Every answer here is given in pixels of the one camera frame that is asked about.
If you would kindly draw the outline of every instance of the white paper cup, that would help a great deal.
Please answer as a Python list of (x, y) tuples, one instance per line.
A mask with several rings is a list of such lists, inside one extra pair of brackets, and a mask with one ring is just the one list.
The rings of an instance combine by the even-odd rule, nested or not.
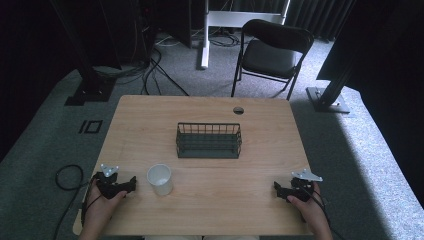
[(164, 196), (172, 191), (171, 169), (165, 164), (156, 164), (147, 172), (147, 180), (157, 195)]

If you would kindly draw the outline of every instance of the dark wall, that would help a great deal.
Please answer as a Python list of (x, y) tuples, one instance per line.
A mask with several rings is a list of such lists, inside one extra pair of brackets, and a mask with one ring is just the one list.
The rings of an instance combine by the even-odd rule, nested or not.
[[(424, 3), (358, 0), (318, 79), (358, 90), (424, 205)], [(352, 71), (344, 72), (348, 66)]]
[(75, 67), (49, 1), (0, 4), (0, 161), (58, 80)]

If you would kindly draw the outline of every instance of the human hand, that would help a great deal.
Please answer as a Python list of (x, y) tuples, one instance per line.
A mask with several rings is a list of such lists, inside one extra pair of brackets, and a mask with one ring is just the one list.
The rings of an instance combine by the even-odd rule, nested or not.
[(79, 236), (80, 240), (97, 239), (100, 236), (127, 192), (119, 192), (114, 198), (107, 199), (97, 187), (97, 179), (94, 179), (87, 194), (89, 194), (87, 199), (87, 206), (89, 207), (86, 209), (84, 228)]
[[(319, 186), (316, 182), (313, 182), (313, 184), (315, 190), (313, 196), (318, 201), (321, 201), (321, 198), (319, 197)], [(303, 202), (294, 196), (288, 196), (287, 199), (293, 206), (299, 209), (316, 240), (333, 239), (327, 217), (321, 207), (312, 198), (310, 198), (307, 202)]]

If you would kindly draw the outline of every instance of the wire basket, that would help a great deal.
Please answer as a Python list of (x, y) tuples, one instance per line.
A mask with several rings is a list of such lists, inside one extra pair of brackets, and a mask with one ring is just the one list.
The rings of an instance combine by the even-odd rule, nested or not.
[(238, 123), (178, 123), (179, 158), (238, 158), (241, 150)]

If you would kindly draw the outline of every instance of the chair backrest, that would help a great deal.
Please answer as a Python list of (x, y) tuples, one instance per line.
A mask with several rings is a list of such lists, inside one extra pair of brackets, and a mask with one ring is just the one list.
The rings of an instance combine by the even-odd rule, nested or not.
[(278, 23), (253, 19), (244, 24), (244, 34), (251, 35), (262, 42), (283, 49), (306, 54), (314, 43), (314, 36), (306, 29), (290, 27)]

